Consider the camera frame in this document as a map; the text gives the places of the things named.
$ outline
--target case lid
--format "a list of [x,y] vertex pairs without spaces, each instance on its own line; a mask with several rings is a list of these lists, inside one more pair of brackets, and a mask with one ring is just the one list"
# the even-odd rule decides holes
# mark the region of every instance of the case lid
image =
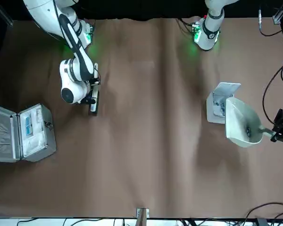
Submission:
[[17,114],[0,107],[0,161],[17,161],[20,158]]

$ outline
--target white dustpan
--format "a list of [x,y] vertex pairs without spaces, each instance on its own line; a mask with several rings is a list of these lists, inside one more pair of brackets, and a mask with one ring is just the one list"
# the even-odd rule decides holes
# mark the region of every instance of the white dustpan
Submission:
[[249,147],[260,143],[263,135],[270,137],[273,133],[249,105],[234,97],[226,99],[225,134],[236,145]]

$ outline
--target brown paper backdrop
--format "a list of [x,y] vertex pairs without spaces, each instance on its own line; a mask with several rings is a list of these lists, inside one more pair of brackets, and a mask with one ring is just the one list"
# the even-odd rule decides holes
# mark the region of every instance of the brown paper backdrop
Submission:
[[[263,19],[265,32],[278,26]],[[283,202],[283,144],[266,137],[243,149],[208,123],[205,99],[221,81],[263,124],[265,86],[283,63],[283,36],[266,38],[256,18],[225,19],[204,52],[174,19],[97,21],[88,50],[102,85],[97,117],[60,97],[58,66],[72,52],[31,22],[15,22],[0,56],[0,105],[20,111],[44,103],[53,114],[57,152],[37,163],[0,163],[0,215],[244,217]],[[275,79],[266,95],[274,118],[283,107]],[[274,217],[267,207],[252,216]]]

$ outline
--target metal bracket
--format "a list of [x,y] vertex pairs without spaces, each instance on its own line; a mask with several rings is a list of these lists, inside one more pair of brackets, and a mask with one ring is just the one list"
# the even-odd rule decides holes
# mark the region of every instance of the metal bracket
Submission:
[[137,221],[135,226],[146,226],[147,218],[150,218],[150,211],[146,208],[137,208],[136,209]]
[[207,98],[207,120],[225,124],[225,101],[233,97],[240,83],[221,82]]
[[257,218],[257,226],[268,226],[268,222],[265,218]]
[[275,25],[279,25],[281,23],[281,18],[283,17],[283,5],[281,5],[280,9],[273,15],[273,20]]

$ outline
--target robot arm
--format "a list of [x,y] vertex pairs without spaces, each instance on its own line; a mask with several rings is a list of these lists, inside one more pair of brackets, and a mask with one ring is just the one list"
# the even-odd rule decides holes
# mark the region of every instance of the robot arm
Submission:
[[70,7],[74,4],[72,0],[24,0],[24,3],[35,22],[46,32],[64,38],[74,53],[74,58],[60,63],[62,98],[70,104],[78,102],[96,106],[96,86],[100,80],[85,52],[91,44],[91,25],[78,19]]
[[217,41],[220,25],[225,17],[223,7],[238,0],[206,0],[208,14],[194,26],[199,29],[194,30],[194,41],[203,50],[210,50]]

